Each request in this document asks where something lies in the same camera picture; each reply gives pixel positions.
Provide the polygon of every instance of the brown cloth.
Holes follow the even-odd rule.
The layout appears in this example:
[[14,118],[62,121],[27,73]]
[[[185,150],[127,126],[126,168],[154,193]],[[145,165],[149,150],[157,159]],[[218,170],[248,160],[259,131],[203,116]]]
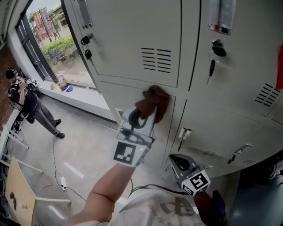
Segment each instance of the brown cloth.
[[159,86],[151,86],[147,91],[143,91],[145,99],[137,102],[135,106],[141,111],[141,119],[150,116],[157,107],[154,123],[159,123],[168,107],[169,95]]

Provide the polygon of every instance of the blue object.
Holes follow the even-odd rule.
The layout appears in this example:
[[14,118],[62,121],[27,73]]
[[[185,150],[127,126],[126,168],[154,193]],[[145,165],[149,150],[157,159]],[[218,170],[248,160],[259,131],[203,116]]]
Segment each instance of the blue object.
[[71,92],[73,90],[73,87],[72,86],[69,86],[66,90],[66,92]]

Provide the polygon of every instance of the window sill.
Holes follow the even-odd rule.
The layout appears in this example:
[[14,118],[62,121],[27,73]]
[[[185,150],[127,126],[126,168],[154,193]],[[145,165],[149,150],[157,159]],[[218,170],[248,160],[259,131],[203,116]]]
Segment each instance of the window sill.
[[95,115],[116,121],[102,94],[97,90],[73,86],[73,91],[61,91],[59,87],[51,90],[50,81],[43,81],[39,84],[39,91],[59,101],[73,105]]

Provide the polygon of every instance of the black shoe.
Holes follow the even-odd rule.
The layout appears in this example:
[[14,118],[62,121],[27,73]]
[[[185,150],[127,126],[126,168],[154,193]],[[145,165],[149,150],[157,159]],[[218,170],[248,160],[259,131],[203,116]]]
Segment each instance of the black shoe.
[[55,127],[56,127],[62,122],[62,120],[61,120],[61,118],[59,118],[59,119],[55,120],[55,122],[56,122],[56,124],[55,124]]
[[65,137],[65,134],[60,132],[57,135],[55,135],[55,137],[59,137],[60,139],[63,139]]

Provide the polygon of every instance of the window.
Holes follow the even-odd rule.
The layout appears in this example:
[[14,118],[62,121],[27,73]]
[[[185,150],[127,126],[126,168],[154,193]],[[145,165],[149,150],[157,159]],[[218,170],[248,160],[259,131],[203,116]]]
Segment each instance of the window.
[[61,2],[53,2],[54,7],[50,9],[41,0],[33,0],[22,14],[16,26],[22,45],[43,79],[54,81],[63,75],[70,84],[96,88],[72,37]]

